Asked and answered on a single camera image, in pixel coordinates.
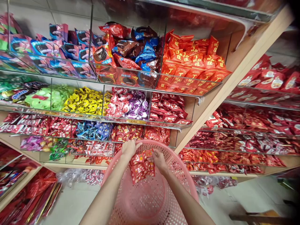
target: red candy wrapper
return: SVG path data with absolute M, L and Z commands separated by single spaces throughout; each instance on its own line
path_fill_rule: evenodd
M 151 156 L 152 149 L 148 149 L 131 158 L 130 171 L 133 185 L 145 179 L 147 175 L 155 177 L 155 165 L 148 161 L 148 158 Z
M 111 31 L 115 38 L 126 38 L 131 32 L 130 28 L 116 22 L 107 22 L 104 26 L 99 26 L 99 29 L 104 33 Z

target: brown chocolate package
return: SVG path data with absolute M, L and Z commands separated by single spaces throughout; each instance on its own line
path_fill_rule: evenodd
M 116 44 L 115 47 L 117 47 L 118 52 L 123 57 L 127 57 L 132 52 L 132 50 L 134 49 L 136 44 L 138 44 L 138 43 L 134 42 L 134 41 L 121 40 L 121 41 L 118 41 L 118 43 Z

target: pink plastic basket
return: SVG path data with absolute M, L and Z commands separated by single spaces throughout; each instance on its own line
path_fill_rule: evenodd
M 175 174 L 185 189 L 198 201 L 194 182 L 186 166 L 177 154 L 166 145 L 154 140 L 139 140 L 143 145 L 137 153 L 156 148 L 163 152 L 167 165 Z M 118 162 L 122 152 L 119 151 L 109 164 L 103 178 L 102 185 Z M 129 167 L 126 168 L 115 206 L 110 218 L 112 225 L 119 224 L 187 224 L 178 202 L 171 191 L 167 181 L 155 168 L 155 177 L 146 179 L 132 185 Z

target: clear plastic bag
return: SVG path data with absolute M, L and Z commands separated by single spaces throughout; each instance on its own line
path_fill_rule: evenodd
M 72 187 L 72 184 L 78 182 L 85 182 L 87 177 L 86 169 L 67 169 L 63 173 L 56 174 L 58 182 L 64 186 Z
M 238 181 L 231 177 L 219 176 L 192 176 L 197 192 L 202 196 L 207 196 L 213 193 L 213 189 L 217 186 L 220 189 L 237 186 Z

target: floor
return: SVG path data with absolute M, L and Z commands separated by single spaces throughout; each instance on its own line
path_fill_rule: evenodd
M 99 189 L 98 185 L 89 186 L 85 183 L 76 183 L 72 188 L 65 187 L 42 225 L 79 224 Z M 199 202 L 216 225 L 247 225 L 245 222 L 232 221 L 228 214 L 274 209 L 279 215 L 288 217 L 293 213 L 293 208 L 285 205 L 283 199 L 295 200 L 295 193 L 277 184 L 274 177 L 261 177 L 239 183 L 236 187 L 223 190 L 215 188 L 209 198 L 199 197 Z

